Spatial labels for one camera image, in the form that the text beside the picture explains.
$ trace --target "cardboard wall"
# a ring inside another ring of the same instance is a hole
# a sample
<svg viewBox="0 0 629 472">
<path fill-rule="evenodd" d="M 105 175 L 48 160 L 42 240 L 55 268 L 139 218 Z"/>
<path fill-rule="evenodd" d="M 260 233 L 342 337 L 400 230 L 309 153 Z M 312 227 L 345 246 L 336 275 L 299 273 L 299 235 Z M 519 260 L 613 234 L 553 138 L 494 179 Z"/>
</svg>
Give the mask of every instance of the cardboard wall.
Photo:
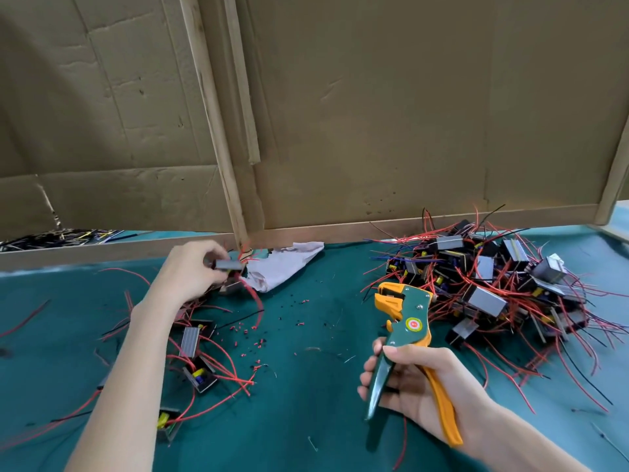
<svg viewBox="0 0 629 472">
<path fill-rule="evenodd" d="M 231 230 L 179 0 L 0 0 L 0 103 L 0 238 Z"/>
<path fill-rule="evenodd" d="M 265 228 L 598 203 L 629 113 L 629 0 L 237 0 Z M 200 0 L 235 164 L 221 0 Z M 245 212 L 250 225 L 258 219 Z"/>
</svg>

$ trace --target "person's left hand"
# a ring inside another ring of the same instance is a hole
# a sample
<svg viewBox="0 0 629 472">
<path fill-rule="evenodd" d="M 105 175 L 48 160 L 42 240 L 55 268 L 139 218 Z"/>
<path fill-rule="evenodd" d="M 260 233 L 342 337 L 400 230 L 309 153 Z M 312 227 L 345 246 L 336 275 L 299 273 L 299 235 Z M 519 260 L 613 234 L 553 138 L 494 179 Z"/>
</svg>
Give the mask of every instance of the person's left hand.
<svg viewBox="0 0 629 472">
<path fill-rule="evenodd" d="M 225 249 L 214 240 L 188 242 L 175 246 L 163 263 L 145 300 L 173 303 L 179 308 L 186 301 L 199 298 L 210 285 L 227 280 L 227 273 L 203 264 L 203 258 L 229 260 Z"/>
</svg>

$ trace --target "person's right hand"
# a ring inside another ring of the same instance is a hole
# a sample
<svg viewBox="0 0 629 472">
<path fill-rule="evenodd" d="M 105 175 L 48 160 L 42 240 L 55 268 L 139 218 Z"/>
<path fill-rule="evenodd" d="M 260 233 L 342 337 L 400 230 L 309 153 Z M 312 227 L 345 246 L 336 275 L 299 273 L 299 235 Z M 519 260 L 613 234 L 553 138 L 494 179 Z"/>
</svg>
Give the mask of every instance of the person's right hand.
<svg viewBox="0 0 629 472">
<path fill-rule="evenodd" d="M 367 399 L 377 357 L 384 354 L 397 363 L 387 386 L 394 392 L 384 392 L 380 405 L 404 414 L 430 434 L 446 442 L 439 412 L 429 381 L 417 365 L 432 368 L 448 391 L 456 411 L 457 425 L 463 445 L 460 449 L 477 457 L 492 417 L 497 413 L 497 404 L 487 395 L 483 387 L 454 353 L 447 348 L 429 348 L 405 345 L 399 348 L 384 346 L 386 338 L 373 342 L 373 356 L 365 362 L 365 372 L 360 375 L 358 394 Z"/>
</svg>

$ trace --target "wire stripper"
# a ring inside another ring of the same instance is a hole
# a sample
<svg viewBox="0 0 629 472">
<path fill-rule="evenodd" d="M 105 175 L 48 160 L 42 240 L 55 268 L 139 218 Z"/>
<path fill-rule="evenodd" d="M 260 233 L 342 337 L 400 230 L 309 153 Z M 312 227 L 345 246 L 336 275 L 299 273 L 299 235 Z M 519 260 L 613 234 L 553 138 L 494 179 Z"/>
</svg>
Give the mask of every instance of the wire stripper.
<svg viewBox="0 0 629 472">
<path fill-rule="evenodd" d="M 386 345 L 395 347 L 405 344 L 429 346 L 432 340 L 429 328 L 431 299 L 432 294 L 430 292 L 415 286 L 389 282 L 378 285 L 378 293 L 375 294 L 375 307 L 387 313 L 394 320 L 393 323 L 391 320 L 387 320 L 389 337 Z M 380 355 L 369 385 L 365 421 L 373 418 L 382 392 L 389 380 L 391 371 L 393 371 L 393 366 L 395 364 L 384 353 Z M 433 389 L 441 426 L 444 429 L 448 444 L 451 447 L 463 444 L 457 427 L 454 406 L 439 377 L 434 370 L 428 367 L 420 367 L 420 369 L 428 378 Z"/>
</svg>

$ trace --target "forearm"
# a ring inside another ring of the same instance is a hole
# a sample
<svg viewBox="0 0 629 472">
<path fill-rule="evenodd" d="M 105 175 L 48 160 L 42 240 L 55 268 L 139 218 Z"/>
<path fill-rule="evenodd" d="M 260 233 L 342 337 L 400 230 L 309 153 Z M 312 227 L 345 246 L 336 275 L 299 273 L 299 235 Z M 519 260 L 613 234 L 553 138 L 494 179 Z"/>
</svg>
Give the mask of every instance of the forearm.
<svg viewBox="0 0 629 472">
<path fill-rule="evenodd" d="M 66 472 L 152 469 L 168 319 L 176 309 L 149 298 L 134 308 L 120 354 Z"/>
<path fill-rule="evenodd" d="M 496 472 L 589 472 L 589 469 L 502 406 L 488 419 L 487 434 L 475 454 Z"/>
</svg>

